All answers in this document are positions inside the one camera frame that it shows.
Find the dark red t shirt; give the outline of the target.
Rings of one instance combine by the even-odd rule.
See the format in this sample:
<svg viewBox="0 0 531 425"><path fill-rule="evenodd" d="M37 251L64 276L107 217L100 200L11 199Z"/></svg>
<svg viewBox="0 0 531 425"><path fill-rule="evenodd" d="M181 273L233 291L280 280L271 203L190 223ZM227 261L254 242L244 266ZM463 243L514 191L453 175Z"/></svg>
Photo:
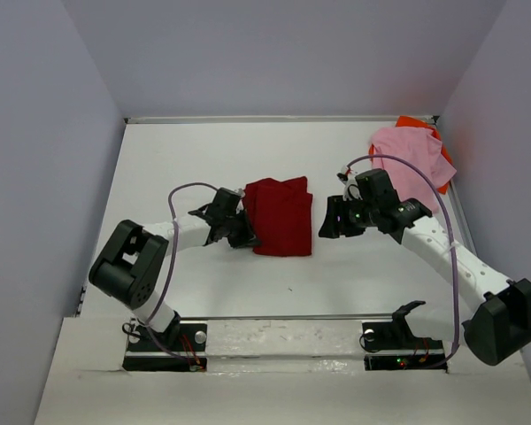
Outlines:
<svg viewBox="0 0 531 425"><path fill-rule="evenodd" d="M312 200L306 177L286 181L265 178L244 188L242 204L259 246L253 252L269 257L312 255Z"/></svg>

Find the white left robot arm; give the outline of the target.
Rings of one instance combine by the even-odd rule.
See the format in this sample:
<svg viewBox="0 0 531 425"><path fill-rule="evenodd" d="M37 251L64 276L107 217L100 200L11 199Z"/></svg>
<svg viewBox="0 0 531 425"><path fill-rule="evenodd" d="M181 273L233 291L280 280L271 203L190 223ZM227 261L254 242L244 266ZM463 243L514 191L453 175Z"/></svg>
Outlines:
<svg viewBox="0 0 531 425"><path fill-rule="evenodd" d="M179 191L205 187L212 200L178 216L173 197ZM234 249L259 245L258 237L242 206L244 192L192 182L172 189L167 203L171 219L140 225L121 221L97 255L88 282L124 305L145 328L155 347L171 356L180 334L181 317L167 303L177 254L227 240Z"/></svg>

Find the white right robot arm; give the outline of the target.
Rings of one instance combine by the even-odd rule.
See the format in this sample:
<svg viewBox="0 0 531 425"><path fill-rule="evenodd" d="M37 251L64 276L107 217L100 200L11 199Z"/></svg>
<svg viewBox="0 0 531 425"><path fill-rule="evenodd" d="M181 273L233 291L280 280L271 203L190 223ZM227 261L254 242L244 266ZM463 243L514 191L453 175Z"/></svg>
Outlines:
<svg viewBox="0 0 531 425"><path fill-rule="evenodd" d="M513 280L489 267L418 199L401 200L386 171L347 170L338 178L344 192L328 198L319 237L361 236L376 228L452 287L451 314L428 310L423 300L392 313L387 330L396 345L409 347L423 338L451 340L496 366L531 343L531 281Z"/></svg>

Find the pink t shirt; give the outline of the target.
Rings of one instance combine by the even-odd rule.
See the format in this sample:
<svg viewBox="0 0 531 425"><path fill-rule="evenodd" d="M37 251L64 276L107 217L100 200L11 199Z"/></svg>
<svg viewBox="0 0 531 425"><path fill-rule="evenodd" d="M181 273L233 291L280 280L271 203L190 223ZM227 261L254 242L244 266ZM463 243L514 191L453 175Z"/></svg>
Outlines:
<svg viewBox="0 0 531 425"><path fill-rule="evenodd" d="M429 178L422 172L420 171L416 166L414 166L413 164L407 162L406 160L404 159L401 159L401 158L397 158L397 157L394 157L394 156L390 156L390 155L385 155L385 154L381 154L379 156L380 158L387 158L387 159L392 159L402 165L405 165L405 166L408 166L412 171L414 171L416 174L419 175L419 177L422 179L422 181L433 191L433 194L435 195L435 192L437 191L436 188L434 187L433 183L429 180ZM404 201L404 200L407 200L407 199L410 199L410 198L415 198L415 197L409 197L409 198L406 198L406 199L402 199L399 195L399 192L397 191L398 193L398 196L399 198ZM425 201L420 201L425 207L427 207L429 210L431 210L433 213L438 213L440 212L440 206L438 205L438 202L436 200L436 197L435 197L435 201L433 203L429 203L429 202L425 202Z"/></svg>

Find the orange t shirt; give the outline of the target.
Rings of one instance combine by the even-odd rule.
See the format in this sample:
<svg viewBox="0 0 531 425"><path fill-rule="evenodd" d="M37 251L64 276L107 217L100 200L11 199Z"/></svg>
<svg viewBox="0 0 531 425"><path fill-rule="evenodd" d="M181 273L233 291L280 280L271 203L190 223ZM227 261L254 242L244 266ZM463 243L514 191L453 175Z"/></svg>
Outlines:
<svg viewBox="0 0 531 425"><path fill-rule="evenodd" d="M443 145L438 130L422 120L401 116L393 127L376 131L370 139L368 153L373 156L374 168L381 168L389 176L402 199L415 197L433 203L433 191L408 166L381 154L406 160L422 171L436 190L444 195L456 174L450 154Z"/></svg>

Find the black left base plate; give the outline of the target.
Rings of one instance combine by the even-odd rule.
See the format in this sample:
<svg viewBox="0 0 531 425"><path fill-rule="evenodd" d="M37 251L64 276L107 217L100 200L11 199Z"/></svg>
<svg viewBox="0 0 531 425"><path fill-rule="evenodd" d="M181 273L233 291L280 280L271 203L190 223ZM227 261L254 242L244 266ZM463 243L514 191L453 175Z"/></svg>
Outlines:
<svg viewBox="0 0 531 425"><path fill-rule="evenodd" d="M184 321L177 336L168 338L130 320L121 326L126 336L122 367L128 372L196 373L207 369L205 321Z"/></svg>

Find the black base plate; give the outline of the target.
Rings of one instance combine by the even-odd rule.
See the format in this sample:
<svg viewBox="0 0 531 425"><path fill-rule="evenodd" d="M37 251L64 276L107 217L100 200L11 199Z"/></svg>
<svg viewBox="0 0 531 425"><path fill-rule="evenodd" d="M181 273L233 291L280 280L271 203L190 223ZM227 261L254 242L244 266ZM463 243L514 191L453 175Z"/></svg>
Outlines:
<svg viewBox="0 0 531 425"><path fill-rule="evenodd" d="M391 325L362 324L359 344L365 353L366 371L448 370L442 341L417 337L403 340L393 334Z"/></svg>
<svg viewBox="0 0 531 425"><path fill-rule="evenodd" d="M207 369L205 321L184 321L177 336L168 338L130 320L121 326L126 336L122 367L128 372L196 373Z"/></svg>

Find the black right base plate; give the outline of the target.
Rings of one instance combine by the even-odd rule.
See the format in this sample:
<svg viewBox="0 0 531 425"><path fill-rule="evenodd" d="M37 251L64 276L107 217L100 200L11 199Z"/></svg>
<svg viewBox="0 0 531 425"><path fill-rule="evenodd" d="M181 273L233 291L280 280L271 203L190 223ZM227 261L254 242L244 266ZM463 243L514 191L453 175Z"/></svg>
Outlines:
<svg viewBox="0 0 531 425"><path fill-rule="evenodd" d="M403 340L393 334L391 325L362 324L359 344L365 353L366 371L448 370L442 341L417 337Z"/></svg>

